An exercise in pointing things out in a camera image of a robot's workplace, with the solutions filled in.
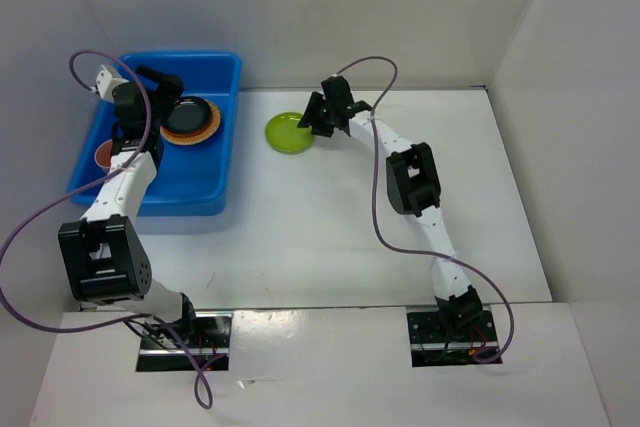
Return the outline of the black plastic plate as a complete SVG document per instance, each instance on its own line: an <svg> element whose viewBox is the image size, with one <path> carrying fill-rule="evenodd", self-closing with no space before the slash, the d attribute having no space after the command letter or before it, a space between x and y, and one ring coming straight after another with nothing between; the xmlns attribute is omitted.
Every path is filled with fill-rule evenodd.
<svg viewBox="0 0 640 427"><path fill-rule="evenodd" d="M172 134L190 135L204 129L211 118L211 109L206 100L185 96L176 101L163 127Z"/></svg>

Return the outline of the green plastic plate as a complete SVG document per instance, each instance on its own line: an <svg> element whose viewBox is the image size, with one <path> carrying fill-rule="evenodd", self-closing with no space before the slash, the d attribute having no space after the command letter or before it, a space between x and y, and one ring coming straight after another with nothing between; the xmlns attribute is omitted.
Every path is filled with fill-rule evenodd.
<svg viewBox="0 0 640 427"><path fill-rule="evenodd" d="M308 150L314 142L309 127L298 126L300 112L283 112L272 117L266 124L264 134L268 145L276 152L295 155Z"/></svg>

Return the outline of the pink plastic cup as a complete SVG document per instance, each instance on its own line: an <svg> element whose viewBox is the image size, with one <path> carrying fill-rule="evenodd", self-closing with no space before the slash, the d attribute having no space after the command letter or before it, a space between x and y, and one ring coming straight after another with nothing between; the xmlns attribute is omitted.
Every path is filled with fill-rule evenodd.
<svg viewBox="0 0 640 427"><path fill-rule="evenodd" d="M113 142L107 140L103 142L94 152L94 162L104 172L111 169L111 150Z"/></svg>

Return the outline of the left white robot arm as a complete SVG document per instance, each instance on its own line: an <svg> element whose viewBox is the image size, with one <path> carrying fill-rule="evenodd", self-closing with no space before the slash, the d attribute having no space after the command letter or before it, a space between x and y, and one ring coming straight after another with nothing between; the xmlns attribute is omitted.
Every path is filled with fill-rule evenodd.
<svg viewBox="0 0 640 427"><path fill-rule="evenodd" d="M110 66L96 78L102 99L114 106L109 179L80 220L58 231L61 254L74 298L99 306L118 305L162 318L160 331L176 346L192 344L199 322L189 298L152 276L151 262L134 229L143 197L164 154L162 121L184 85L179 76L140 65L136 74L155 83L141 89Z"/></svg>

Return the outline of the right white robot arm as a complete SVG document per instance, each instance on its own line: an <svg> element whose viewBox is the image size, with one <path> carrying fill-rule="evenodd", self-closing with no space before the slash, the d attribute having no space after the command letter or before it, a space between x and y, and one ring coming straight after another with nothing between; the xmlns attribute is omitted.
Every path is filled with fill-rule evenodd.
<svg viewBox="0 0 640 427"><path fill-rule="evenodd" d="M411 142L372 116L372 107L355 101L347 80L331 76L311 94L299 121L314 136L340 130L372 149L385 161L385 186L393 210L413 221L427 242L438 327L448 341L462 339L483 312L482 302L461 265L441 211L441 184L431 147Z"/></svg>

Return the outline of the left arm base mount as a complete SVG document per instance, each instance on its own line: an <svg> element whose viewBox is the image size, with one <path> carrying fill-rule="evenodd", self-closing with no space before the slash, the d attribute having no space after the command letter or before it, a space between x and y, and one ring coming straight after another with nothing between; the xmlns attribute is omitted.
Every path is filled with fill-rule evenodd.
<svg viewBox="0 0 640 427"><path fill-rule="evenodd" d="M233 314L197 311L190 331L174 326L199 367L205 371L227 371ZM139 339L137 372L192 371L192 365L178 342L159 324L130 321L127 328Z"/></svg>

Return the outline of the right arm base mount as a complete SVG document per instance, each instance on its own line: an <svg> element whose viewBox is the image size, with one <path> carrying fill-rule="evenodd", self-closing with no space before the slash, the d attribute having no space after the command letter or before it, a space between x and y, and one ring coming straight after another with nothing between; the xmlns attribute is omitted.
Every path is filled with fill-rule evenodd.
<svg viewBox="0 0 640 427"><path fill-rule="evenodd" d="M500 350L490 309L453 333L446 330L434 306L408 307L406 320L414 368L478 365Z"/></svg>

